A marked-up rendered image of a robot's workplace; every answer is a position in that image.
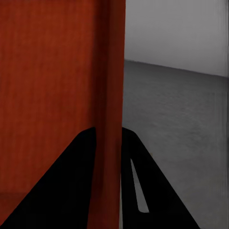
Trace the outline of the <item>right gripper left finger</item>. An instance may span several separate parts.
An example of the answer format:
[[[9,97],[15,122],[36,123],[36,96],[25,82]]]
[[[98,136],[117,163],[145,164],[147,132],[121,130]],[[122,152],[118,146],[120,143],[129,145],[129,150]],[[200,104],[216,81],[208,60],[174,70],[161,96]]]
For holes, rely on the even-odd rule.
[[[80,132],[0,229],[87,229],[96,128]]]

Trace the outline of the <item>storage box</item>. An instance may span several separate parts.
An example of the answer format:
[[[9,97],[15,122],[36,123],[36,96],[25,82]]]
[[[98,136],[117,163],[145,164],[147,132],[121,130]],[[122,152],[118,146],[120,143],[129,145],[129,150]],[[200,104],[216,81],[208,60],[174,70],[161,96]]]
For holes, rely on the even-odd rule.
[[[96,128],[87,229],[119,229],[126,0],[0,0],[0,226]]]

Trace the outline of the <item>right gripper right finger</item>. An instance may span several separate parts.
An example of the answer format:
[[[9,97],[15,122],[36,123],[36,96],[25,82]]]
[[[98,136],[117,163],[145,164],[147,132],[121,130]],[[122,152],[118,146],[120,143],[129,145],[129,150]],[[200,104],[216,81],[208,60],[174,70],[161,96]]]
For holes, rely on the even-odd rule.
[[[148,205],[138,210],[131,160]],[[200,229],[137,134],[122,128],[121,196],[123,229]]]

